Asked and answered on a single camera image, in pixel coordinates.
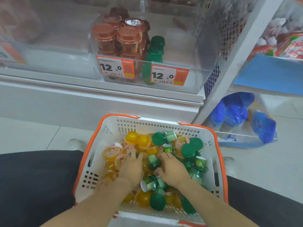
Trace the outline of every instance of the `white tiled floor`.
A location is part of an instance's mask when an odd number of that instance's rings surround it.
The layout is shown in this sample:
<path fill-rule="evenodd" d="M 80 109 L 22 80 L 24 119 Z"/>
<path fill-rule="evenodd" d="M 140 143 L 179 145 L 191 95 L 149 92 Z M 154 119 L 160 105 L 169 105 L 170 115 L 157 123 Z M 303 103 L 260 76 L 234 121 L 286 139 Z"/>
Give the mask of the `white tiled floor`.
<path fill-rule="evenodd" d="M 303 98 L 264 95 L 279 140 L 258 149 L 221 148 L 235 176 L 303 203 Z M 94 131 L 0 118 L 0 153 L 68 149 L 70 139 L 88 143 Z"/>

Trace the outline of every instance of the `orange price tag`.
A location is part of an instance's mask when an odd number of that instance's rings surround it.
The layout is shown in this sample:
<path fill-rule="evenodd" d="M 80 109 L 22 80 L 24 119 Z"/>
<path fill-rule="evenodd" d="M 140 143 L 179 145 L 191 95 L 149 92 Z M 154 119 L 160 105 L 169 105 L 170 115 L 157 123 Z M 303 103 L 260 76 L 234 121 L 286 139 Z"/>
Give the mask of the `orange price tag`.
<path fill-rule="evenodd" d="M 151 82 L 184 86 L 189 69 L 151 65 Z"/>
<path fill-rule="evenodd" d="M 134 79 L 133 60 L 104 56 L 97 56 L 97 59 L 104 75 Z"/>
<path fill-rule="evenodd" d="M 26 64 L 21 54 L 8 43 L 0 43 L 0 61 Z"/>

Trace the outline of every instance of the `shopping basket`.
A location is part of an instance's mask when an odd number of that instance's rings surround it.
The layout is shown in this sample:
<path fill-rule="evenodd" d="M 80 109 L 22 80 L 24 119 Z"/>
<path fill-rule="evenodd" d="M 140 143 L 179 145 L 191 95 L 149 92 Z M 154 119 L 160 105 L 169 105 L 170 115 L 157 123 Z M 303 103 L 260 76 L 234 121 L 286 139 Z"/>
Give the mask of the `shopping basket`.
<path fill-rule="evenodd" d="M 204 147 L 201 156 L 207 159 L 208 171 L 203 176 L 203 184 L 211 193 L 228 203 L 227 177 L 223 157 L 219 148 L 217 135 L 207 127 L 182 122 L 170 122 L 158 119 L 142 118 L 120 114 L 107 114 L 91 137 L 81 160 L 78 176 L 74 185 L 74 196 L 79 203 L 93 194 L 98 182 L 105 174 L 105 163 L 102 153 L 113 143 L 120 142 L 128 132 L 139 134 L 164 132 L 174 130 L 177 135 L 198 137 Z M 183 210 L 166 206 L 164 211 L 141 208 L 138 204 L 122 203 L 116 217 L 133 218 L 176 226 L 202 226 L 205 223 L 198 215 L 188 215 Z"/>

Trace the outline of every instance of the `clear plastic bin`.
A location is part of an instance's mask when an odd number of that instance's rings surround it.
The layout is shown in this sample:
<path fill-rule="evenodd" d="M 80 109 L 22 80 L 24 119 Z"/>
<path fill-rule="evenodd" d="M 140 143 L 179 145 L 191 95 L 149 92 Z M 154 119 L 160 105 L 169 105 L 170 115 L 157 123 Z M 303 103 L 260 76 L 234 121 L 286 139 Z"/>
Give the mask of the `clear plastic bin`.
<path fill-rule="evenodd" d="M 200 23 L 209 8 L 205 6 L 206 1 L 17 0 L 17 3 L 26 3 L 25 8 L 18 11 L 20 5 L 12 4 L 16 0 L 4 0 L 0 4 L 0 18 L 8 20 L 0 27 L 0 41 L 9 43 L 26 64 L 3 63 L 9 68 L 197 94 L 212 72 L 221 50 L 219 43 L 212 39 L 211 24 L 203 24 L 201 28 Z M 142 75 L 131 82 L 121 76 L 110 79 L 105 75 L 96 56 L 116 53 L 98 52 L 98 43 L 92 39 L 92 27 L 107 15 L 142 19 L 147 24 L 147 30 L 142 32 L 145 41 L 156 35 L 164 37 L 166 45 L 161 65 L 170 71 L 173 68 L 175 75 L 166 72 L 163 79 L 157 79 L 153 85 L 147 85 Z M 142 60 L 136 62 L 141 67 L 144 65 Z M 186 75 L 178 76 L 180 70 L 187 70 Z M 178 77 L 171 81 L 170 76 Z"/>

